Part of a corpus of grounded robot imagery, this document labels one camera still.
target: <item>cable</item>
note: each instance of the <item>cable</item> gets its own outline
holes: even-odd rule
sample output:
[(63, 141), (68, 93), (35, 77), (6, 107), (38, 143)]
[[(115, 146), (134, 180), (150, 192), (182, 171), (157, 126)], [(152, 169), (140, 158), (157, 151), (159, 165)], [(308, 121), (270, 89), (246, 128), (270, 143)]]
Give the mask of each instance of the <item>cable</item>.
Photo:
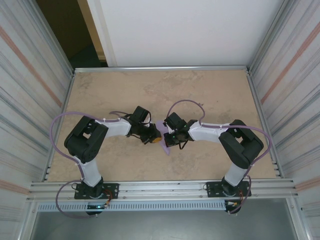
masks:
[(243, 201), (243, 199), (244, 199), (244, 193), (242, 192), (242, 190), (240, 190), (239, 191), (239, 195), (240, 195), (240, 202), (242, 202)]
[(249, 197), (249, 193), (250, 193), (250, 189), (251, 189), (251, 177), (249, 175), (247, 175), (247, 177), (249, 178), (249, 189), (246, 192), (246, 195), (243, 199), (243, 201), (240, 203), (239, 206), (237, 206), (235, 209), (233, 209), (232, 211), (229, 211), (229, 214), (233, 214), (235, 211), (237, 211), (239, 208), (241, 208), (243, 206), (243, 204), (246, 202), (247, 198)]
[(138, 136), (133, 135), (133, 134), (129, 135), (128, 137), (131, 137), (131, 136), (141, 140), (141, 137), (138, 137)]
[(199, 106), (199, 107), (201, 108), (201, 110), (202, 110), (202, 112), (203, 112), (202, 117), (200, 117), (200, 119), (199, 119), (199, 123), (201, 124), (201, 120), (204, 119), (204, 117), (206, 116), (205, 109), (204, 109), (199, 103), (197, 103), (196, 101), (189, 100), (189, 99), (183, 99), (183, 100), (176, 101), (176, 102), (170, 107), (170, 109), (169, 109), (166, 117), (169, 117), (169, 114), (170, 114), (171, 110), (174, 108), (174, 106), (177, 105), (178, 103), (181, 103), (181, 102), (194, 103), (194, 104), (196, 104), (197, 106)]
[(105, 189), (103, 192), (105, 193), (106, 196), (108, 196), (109, 194), (108, 200), (103, 205), (103, 207), (106, 209), (109, 206), (110, 201), (113, 197), (112, 197), (112, 192), (109, 189)]
[(75, 184), (75, 182), (71, 184), (71, 188), (72, 188), (73, 190), (77, 190), (77, 189), (74, 187), (74, 184)]
[(185, 143), (182, 145), (182, 147), (181, 147), (181, 142), (179, 142), (179, 149), (180, 149), (180, 150), (184, 149), (184, 147), (185, 147), (185, 145), (187, 144), (187, 142), (188, 142), (188, 140), (185, 141)]
[(59, 204), (58, 204), (58, 197), (59, 197), (59, 194), (61, 192), (61, 190), (67, 186), (68, 184), (70, 183), (80, 183), (81, 180), (72, 180), (72, 181), (68, 181), (67, 183), (63, 184), (60, 189), (58, 190), (58, 192), (56, 193), (56, 196), (55, 196), (55, 206), (56, 208), (59, 210), (60, 213), (62, 213), (63, 215), (65, 215), (66, 217), (69, 217), (69, 218), (72, 218), (72, 219), (89, 219), (89, 218), (92, 218), (94, 217), (95, 215), (91, 215), (91, 216), (77, 216), (77, 215), (74, 215), (74, 214), (69, 214), (69, 213), (66, 213), (65, 211), (62, 211), (62, 209), (59, 207)]
[(119, 118), (121, 118), (120, 114), (129, 115), (129, 113), (126, 113), (124, 111), (111, 111), (109, 114), (117, 115)]

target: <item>aluminum frame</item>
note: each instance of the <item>aluminum frame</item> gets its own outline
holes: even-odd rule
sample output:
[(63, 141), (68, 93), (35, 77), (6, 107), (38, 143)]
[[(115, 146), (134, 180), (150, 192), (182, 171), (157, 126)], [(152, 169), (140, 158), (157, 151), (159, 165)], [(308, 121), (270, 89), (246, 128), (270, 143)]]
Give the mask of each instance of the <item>aluminum frame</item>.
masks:
[(211, 65), (211, 66), (133, 66), (133, 67), (95, 67), (76, 68), (74, 73), (106, 72), (148, 72), (148, 71), (212, 71), (212, 70), (247, 70), (245, 65)]
[(27, 202), (23, 208), (23, 221), (20, 225), (20, 230), (17, 232), (14, 239), (17, 240), (29, 240), (31, 238), (32, 231), (36, 222), (38, 213), (38, 202)]
[[(208, 198), (204, 186), (207, 182), (218, 180), (183, 180), (183, 181), (108, 181), (118, 183), (118, 199), (120, 201), (181, 201), (181, 200), (234, 200), (238, 197)], [(34, 182), (30, 188), (26, 202), (54, 202), (57, 192), (65, 182)], [(298, 194), (292, 179), (263, 178), (252, 179), (252, 196), (250, 199), (297, 198)], [(101, 202), (101, 199), (74, 199), (75, 190), (71, 184), (62, 189), (59, 202)]]
[[(260, 100), (258, 98), (258, 94), (257, 94), (256, 88), (255, 88), (254, 82), (252, 80), (251, 74), (247, 72), (246, 78), (247, 78), (248, 83), (249, 83), (249, 87), (250, 87), (250, 90), (251, 90), (251, 93), (252, 93), (253, 102), (255, 104), (256, 111), (257, 111), (258, 116), (260, 118), (262, 129), (271, 137), (272, 142), (274, 142), (273, 137), (271, 135), (271, 131), (270, 131), (269, 127), (268, 127), (264, 112), (262, 110), (262, 105), (261, 105), (261, 102), (260, 102)], [(279, 164), (279, 156), (278, 156), (277, 150), (275, 149), (275, 147), (273, 145), (272, 145), (272, 147), (270, 149), (270, 155), (271, 155), (271, 159), (273, 161), (275, 161), (277, 166), (278, 166), (279, 176), (284, 178), (285, 177), (284, 174), (283, 174), (284, 171), (283, 171), (283, 168), (282, 168), (281, 164)]]
[(299, 240), (311, 240), (312, 234), (307, 223), (306, 217), (298, 203), (298, 198), (287, 198), (286, 203), (292, 218), (293, 226)]
[[(70, 95), (71, 95), (71, 90), (72, 90), (72, 87), (74, 85), (74, 81), (75, 81), (75, 74), (73, 75), (71, 81), (70, 81), (70, 84), (69, 84), (69, 87), (68, 87), (68, 90), (67, 90), (67, 93), (66, 93), (66, 96), (65, 96), (65, 101), (63, 103), (63, 106), (61, 108), (61, 113), (64, 113), (67, 109), (67, 106), (68, 106), (68, 102), (69, 102), (69, 99), (70, 99)], [(60, 135), (60, 131), (61, 131), (61, 127), (62, 127), (62, 123), (64, 121), (64, 118), (65, 116), (62, 116), (60, 117), (60, 119), (57, 121), (57, 127), (56, 127), (56, 132), (55, 132), (55, 135), (54, 135), (54, 143), (57, 144), (58, 142), (58, 138), (59, 138), (59, 135)], [(51, 168), (51, 164), (52, 164), (52, 160), (54, 159), (54, 155), (55, 155), (55, 149), (53, 146), (51, 146), (51, 149), (50, 149), (50, 152), (49, 152), (49, 155), (48, 155), (48, 160), (47, 160), (47, 166), (45, 168), (45, 171), (43, 171), (43, 174), (42, 174), (42, 181), (46, 181), (48, 179), (48, 174), (50, 172), (50, 168)]]

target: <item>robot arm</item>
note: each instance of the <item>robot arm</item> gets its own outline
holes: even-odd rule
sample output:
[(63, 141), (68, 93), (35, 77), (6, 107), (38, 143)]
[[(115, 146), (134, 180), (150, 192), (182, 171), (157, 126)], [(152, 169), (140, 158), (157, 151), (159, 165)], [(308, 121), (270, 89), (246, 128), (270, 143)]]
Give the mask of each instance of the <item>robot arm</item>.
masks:
[(102, 192), (103, 178), (98, 171), (96, 156), (105, 138), (136, 136), (144, 144), (161, 140), (161, 134), (150, 122), (149, 114), (138, 106), (132, 114), (111, 121), (97, 121), (84, 116), (67, 136), (64, 146), (78, 161), (84, 176), (82, 184), (90, 197), (98, 198)]
[(167, 147), (179, 145), (180, 149), (188, 141), (210, 141), (221, 143), (232, 164), (221, 181), (223, 194), (232, 197), (244, 178), (248, 168), (264, 148), (262, 141), (250, 130), (244, 128), (223, 128), (223, 126), (245, 124), (235, 120), (226, 124), (200, 124), (197, 120), (186, 123), (175, 112), (164, 120), (168, 133), (164, 134)]

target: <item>metal wall panel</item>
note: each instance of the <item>metal wall panel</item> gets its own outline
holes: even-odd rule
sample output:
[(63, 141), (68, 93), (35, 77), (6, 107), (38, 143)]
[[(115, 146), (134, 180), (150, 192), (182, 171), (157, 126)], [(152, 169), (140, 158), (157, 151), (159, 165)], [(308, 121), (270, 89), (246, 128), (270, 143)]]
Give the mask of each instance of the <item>metal wall panel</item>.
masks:
[(283, 174), (320, 238), (320, 1), (294, 1), (258, 64), (255, 89)]
[(0, 3), (0, 239), (17, 234), (32, 181), (42, 180), (49, 126), (72, 69), (32, 1)]

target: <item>table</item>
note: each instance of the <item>table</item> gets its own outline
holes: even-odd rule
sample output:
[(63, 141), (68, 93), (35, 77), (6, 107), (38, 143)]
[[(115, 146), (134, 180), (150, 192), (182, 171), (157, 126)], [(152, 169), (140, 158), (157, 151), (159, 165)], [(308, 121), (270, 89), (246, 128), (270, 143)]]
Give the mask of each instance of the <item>table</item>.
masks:
[[(181, 99), (201, 103), (206, 111), (204, 123), (230, 123), (242, 120), (262, 128), (250, 87), (243, 70), (79, 72), (75, 75), (66, 111), (79, 111), (98, 118), (114, 119), (110, 111), (132, 113), (140, 105), (152, 114), (152, 121), (164, 120), (171, 105)], [(202, 111), (190, 102), (173, 109), (188, 122)], [(64, 140), (80, 120), (66, 116), (57, 146), (63, 152)], [(266, 141), (262, 134), (257, 136)], [(221, 144), (188, 142), (183, 150), (172, 147), (167, 156), (159, 144), (144, 145), (134, 137), (107, 138), (97, 155), (99, 171), (105, 181), (170, 181), (221, 179), (231, 160)], [(252, 178), (275, 178), (268, 154), (250, 171)], [(79, 179), (74, 162), (55, 153), (48, 181)]]

